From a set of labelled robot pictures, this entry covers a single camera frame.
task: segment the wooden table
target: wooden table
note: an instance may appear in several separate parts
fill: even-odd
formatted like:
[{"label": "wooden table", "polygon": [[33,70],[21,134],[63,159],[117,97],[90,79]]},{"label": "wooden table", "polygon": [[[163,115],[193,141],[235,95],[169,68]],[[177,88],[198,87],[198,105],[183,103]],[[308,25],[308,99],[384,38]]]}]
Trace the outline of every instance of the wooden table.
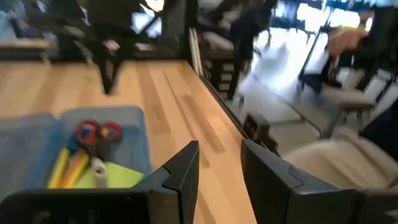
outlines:
[{"label": "wooden table", "polygon": [[0,118],[82,106],[139,105],[155,169],[193,139],[200,144],[195,223],[255,223],[240,162],[242,135],[183,61],[129,62],[113,96],[85,64],[0,63]]}]

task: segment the blue tray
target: blue tray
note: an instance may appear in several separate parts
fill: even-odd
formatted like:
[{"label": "blue tray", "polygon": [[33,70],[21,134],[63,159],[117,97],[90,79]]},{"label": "blue tray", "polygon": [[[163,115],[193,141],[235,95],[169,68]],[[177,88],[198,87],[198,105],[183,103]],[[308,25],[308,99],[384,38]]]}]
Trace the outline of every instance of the blue tray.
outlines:
[{"label": "blue tray", "polygon": [[19,189],[45,188],[59,151],[85,119],[120,124],[122,141],[114,145],[109,160],[145,175],[152,172],[144,112],[138,107],[82,108],[67,111],[58,120],[50,114],[4,120],[0,121],[4,161],[0,176],[7,184],[0,186],[0,199]]}]

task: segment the wooden tabletop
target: wooden tabletop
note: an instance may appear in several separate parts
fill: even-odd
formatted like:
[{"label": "wooden tabletop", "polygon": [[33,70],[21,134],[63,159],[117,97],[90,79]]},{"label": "wooden tabletop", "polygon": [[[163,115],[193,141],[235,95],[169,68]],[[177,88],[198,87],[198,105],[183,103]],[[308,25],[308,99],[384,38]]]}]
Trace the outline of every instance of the wooden tabletop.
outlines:
[{"label": "wooden tabletop", "polygon": [[195,223],[255,223],[240,163],[242,135],[183,61],[129,62],[113,96],[92,65],[0,63],[0,118],[82,106],[138,105],[145,111],[155,169],[191,140],[200,144]]}]

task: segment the floor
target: floor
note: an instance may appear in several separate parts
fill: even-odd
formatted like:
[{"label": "floor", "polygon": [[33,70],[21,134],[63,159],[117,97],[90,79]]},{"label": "floor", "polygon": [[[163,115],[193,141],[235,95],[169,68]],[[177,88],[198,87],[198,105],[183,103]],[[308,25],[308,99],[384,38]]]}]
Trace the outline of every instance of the floor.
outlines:
[{"label": "floor", "polygon": [[[316,141],[320,130],[336,113],[336,107],[315,95],[310,88],[301,94],[297,92],[297,77],[315,37],[312,36],[306,45],[306,35],[300,31],[272,29],[271,34],[269,50],[264,49],[267,34],[260,35],[256,46],[262,49],[262,57],[253,60],[250,74],[239,84],[238,91],[245,97],[243,108],[238,109],[238,99],[232,102],[231,108],[241,121],[247,113],[263,115],[271,124],[271,136],[279,143],[279,152],[283,157],[298,146]],[[324,34],[315,46],[306,72],[322,69],[327,58],[324,51],[326,42]],[[339,79],[343,81],[347,75],[348,71],[342,70]],[[384,84],[384,81],[374,78],[366,94],[375,97]],[[398,87],[393,86],[372,117],[388,107],[397,96]],[[355,117],[350,117],[347,124],[352,128],[363,126]]]}]

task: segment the red scissors handle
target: red scissors handle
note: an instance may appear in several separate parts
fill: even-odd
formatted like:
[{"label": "red scissors handle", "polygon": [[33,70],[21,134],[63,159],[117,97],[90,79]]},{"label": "red scissors handle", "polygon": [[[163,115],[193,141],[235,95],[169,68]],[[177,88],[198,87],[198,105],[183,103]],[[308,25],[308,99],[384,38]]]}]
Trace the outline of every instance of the red scissors handle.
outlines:
[{"label": "red scissors handle", "polygon": [[120,125],[114,122],[107,122],[101,124],[101,136],[107,141],[118,141],[121,139],[122,128]]},{"label": "red scissors handle", "polygon": [[[94,146],[95,144],[95,138],[96,138],[96,132],[100,128],[100,124],[96,122],[95,120],[86,120],[83,121],[79,124],[77,127],[76,131],[76,140],[79,144],[82,144],[84,146]],[[84,130],[89,130],[89,133],[87,136],[83,139],[83,131]]]}]

